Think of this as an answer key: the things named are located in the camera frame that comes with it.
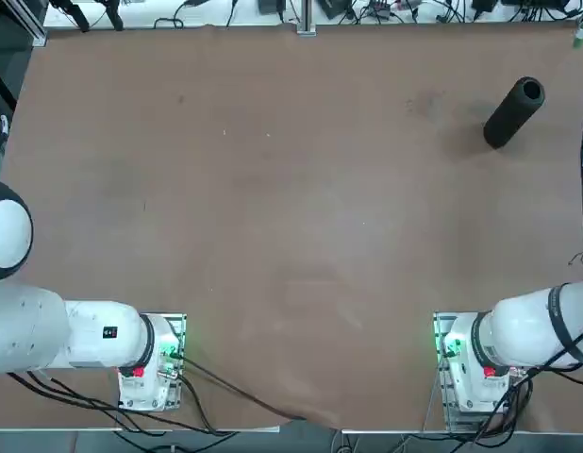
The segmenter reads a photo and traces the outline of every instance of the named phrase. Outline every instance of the electronics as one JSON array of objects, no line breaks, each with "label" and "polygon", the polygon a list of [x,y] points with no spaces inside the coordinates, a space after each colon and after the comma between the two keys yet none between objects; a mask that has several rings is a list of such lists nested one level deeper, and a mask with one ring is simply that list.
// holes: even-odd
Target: electronics
[{"label": "electronics", "polygon": [[333,19],[351,8],[351,0],[317,0],[319,6],[327,16],[327,19]]},{"label": "electronics", "polygon": [[563,11],[566,9],[568,1],[569,0],[530,0],[529,2],[525,2],[524,0],[501,0],[501,4],[523,8],[548,8]]},{"label": "electronics", "polygon": [[472,0],[472,9],[479,13],[492,12],[497,5],[497,0]]},{"label": "electronics", "polygon": [[422,0],[396,0],[394,4],[399,11],[414,11],[422,4]]},{"label": "electronics", "polygon": [[276,14],[285,11],[285,0],[258,0],[260,14]]},{"label": "electronics", "polygon": [[389,21],[391,16],[391,7],[388,0],[370,0],[367,15],[379,20]]}]

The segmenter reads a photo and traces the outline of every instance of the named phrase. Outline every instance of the metal frame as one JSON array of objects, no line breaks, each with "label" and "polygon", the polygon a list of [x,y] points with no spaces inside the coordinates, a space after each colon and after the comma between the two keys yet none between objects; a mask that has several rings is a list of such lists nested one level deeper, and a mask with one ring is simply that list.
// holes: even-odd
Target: metal frame
[{"label": "metal frame", "polygon": [[439,361],[439,383],[442,393],[442,407],[444,410],[444,423],[449,432],[476,432],[482,422],[487,419],[487,414],[467,413],[458,409],[453,378],[449,370],[446,357],[442,354],[442,340],[451,330],[453,322],[459,313],[436,311],[433,316],[434,342],[436,357]]},{"label": "metal frame", "polygon": [[21,26],[33,38],[34,47],[44,47],[46,45],[46,30],[31,10],[27,7],[24,0],[2,0],[8,10],[19,21]]},{"label": "metal frame", "polygon": [[297,31],[300,36],[317,35],[317,28],[312,22],[312,0],[302,0],[300,23],[298,24]]}]

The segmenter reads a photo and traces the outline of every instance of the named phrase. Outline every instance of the table surface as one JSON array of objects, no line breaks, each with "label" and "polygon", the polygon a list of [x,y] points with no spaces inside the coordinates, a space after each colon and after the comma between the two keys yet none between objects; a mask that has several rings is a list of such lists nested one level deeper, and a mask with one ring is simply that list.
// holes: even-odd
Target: table surface
[{"label": "table surface", "polygon": [[[55,33],[33,52],[4,179],[31,208],[19,280],[189,315],[187,352],[338,428],[420,429],[432,313],[583,278],[583,49],[562,26]],[[520,76],[545,106],[502,151]],[[59,372],[115,398],[112,371]],[[190,375],[221,428],[280,418]],[[441,397],[428,429],[444,428]],[[190,399],[169,414],[198,424]],[[0,377],[0,428],[111,427]],[[147,424],[152,428],[159,425]],[[537,377],[524,429],[583,432]]]}]

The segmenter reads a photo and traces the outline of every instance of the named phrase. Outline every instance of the sticker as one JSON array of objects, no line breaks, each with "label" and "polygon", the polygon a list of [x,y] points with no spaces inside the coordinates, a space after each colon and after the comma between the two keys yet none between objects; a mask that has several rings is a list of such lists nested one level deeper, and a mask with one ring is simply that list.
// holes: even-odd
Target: sticker
[{"label": "sticker", "polygon": [[103,338],[118,338],[118,328],[114,327],[103,327]]}]

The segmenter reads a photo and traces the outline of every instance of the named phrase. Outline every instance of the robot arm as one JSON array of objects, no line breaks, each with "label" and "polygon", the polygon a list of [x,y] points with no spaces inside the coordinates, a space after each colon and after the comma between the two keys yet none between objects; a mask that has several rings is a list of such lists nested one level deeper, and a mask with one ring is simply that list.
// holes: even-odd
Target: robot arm
[{"label": "robot arm", "polygon": [[488,312],[461,313],[444,337],[460,411],[487,412],[509,386],[510,367],[583,363],[583,281],[498,302]]},{"label": "robot arm", "polygon": [[[32,242],[27,206],[0,182],[0,280],[23,265]],[[0,281],[0,373],[116,367],[129,409],[175,409],[182,363],[170,353],[184,348],[184,316],[178,318],[175,332],[163,315],[112,301],[63,301],[45,289]]]}]

